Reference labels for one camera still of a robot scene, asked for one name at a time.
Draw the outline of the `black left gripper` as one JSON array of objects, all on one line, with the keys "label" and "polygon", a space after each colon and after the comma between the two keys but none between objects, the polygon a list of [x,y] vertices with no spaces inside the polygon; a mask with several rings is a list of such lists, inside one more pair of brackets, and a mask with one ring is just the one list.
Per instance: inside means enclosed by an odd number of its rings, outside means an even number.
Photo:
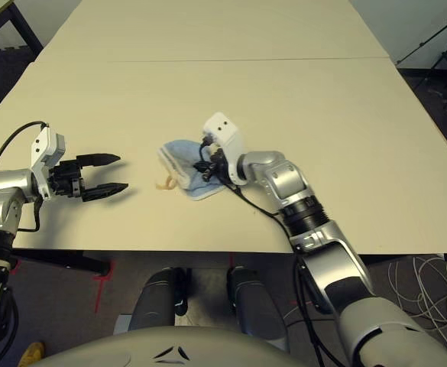
[{"label": "black left gripper", "polygon": [[48,182],[57,196],[81,197],[83,202],[100,200],[115,195],[128,188],[127,183],[105,183],[84,190],[81,169],[105,166],[121,158],[115,154],[82,154],[76,159],[61,161],[49,169]]}]

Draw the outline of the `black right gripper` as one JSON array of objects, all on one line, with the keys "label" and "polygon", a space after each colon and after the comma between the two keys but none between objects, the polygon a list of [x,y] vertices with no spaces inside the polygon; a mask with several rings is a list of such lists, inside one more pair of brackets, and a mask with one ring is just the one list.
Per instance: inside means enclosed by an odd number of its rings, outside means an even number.
[{"label": "black right gripper", "polygon": [[208,161],[197,161],[193,167],[198,172],[202,173],[202,180],[209,182],[212,177],[218,178],[223,184],[231,183],[231,178],[228,174],[228,162],[226,156],[221,148],[216,149]]}]

